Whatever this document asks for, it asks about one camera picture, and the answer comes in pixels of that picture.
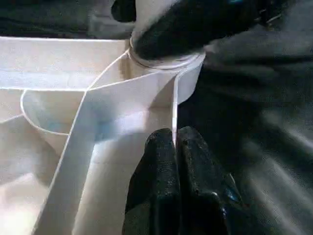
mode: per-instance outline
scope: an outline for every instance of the white plastic part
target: white plastic part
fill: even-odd
[[[0,46],[1,88],[85,90],[129,42],[0,37]]]
[[[0,38],[0,76],[14,67],[21,74],[0,79],[1,235],[120,235],[145,141],[163,127],[176,141],[177,106],[193,93],[205,56],[150,68],[127,44]]]
[[[0,234],[29,235],[58,158],[20,115],[0,123]]]
[[[20,99],[23,90],[0,90],[0,123],[20,115]]]
[[[62,154],[84,92],[25,91],[21,97],[24,117],[58,156]]]

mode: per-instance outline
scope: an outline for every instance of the dark cloth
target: dark cloth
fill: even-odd
[[[133,5],[134,0],[5,0],[0,3],[0,35],[128,39]]]
[[[313,234],[313,1],[217,41],[179,128],[230,172],[261,234]]]

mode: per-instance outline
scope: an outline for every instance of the black fabric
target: black fabric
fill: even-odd
[[[175,235],[179,231],[180,191],[172,132],[151,134],[129,185],[124,235]]]
[[[179,128],[195,127],[230,172],[261,234],[313,234],[313,1],[269,28],[216,42]]]
[[[184,234],[257,234],[232,176],[202,136],[190,127],[178,135]]]
[[[134,28],[135,8],[130,8],[128,13],[125,8],[132,5],[134,0],[29,0],[2,3],[0,35],[128,39]]]

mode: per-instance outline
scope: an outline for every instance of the gloved hand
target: gloved hand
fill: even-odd
[[[177,151],[169,129],[150,135],[130,181],[123,235],[249,235],[252,231],[232,176],[196,130],[179,131]]]
[[[312,0],[287,1],[279,19],[215,41],[208,49],[195,94],[179,108],[179,119],[184,107],[190,116],[184,125],[196,126],[232,173],[249,213],[258,222],[252,234],[313,233],[312,11]],[[172,24],[179,22],[173,20],[167,21],[170,34],[159,33],[174,51],[163,45],[164,39],[155,37],[149,48],[159,53],[149,54],[142,45],[137,46],[137,53],[158,59],[220,38],[212,36],[213,25],[221,35],[217,23],[206,22],[210,30],[205,32],[203,24],[197,28],[197,21],[191,26],[192,18],[188,20],[186,32],[175,31],[179,26]],[[204,35],[200,43],[199,35]]]

